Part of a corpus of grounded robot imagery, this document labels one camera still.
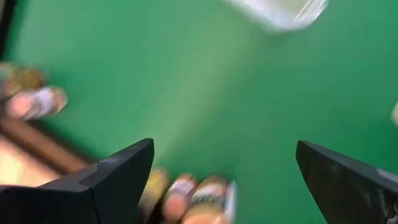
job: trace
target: green surface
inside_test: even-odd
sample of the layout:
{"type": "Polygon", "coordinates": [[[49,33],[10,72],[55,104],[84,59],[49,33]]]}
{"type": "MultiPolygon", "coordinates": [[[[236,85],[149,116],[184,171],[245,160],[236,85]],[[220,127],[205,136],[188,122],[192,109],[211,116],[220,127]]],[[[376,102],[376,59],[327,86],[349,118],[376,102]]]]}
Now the green surface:
{"type": "Polygon", "coordinates": [[[324,223],[297,140],[398,173],[397,7],[331,0],[309,29],[270,35],[215,0],[31,0],[7,58],[66,89],[46,122],[87,154],[152,137],[174,175],[234,177],[238,223],[324,223]]]}

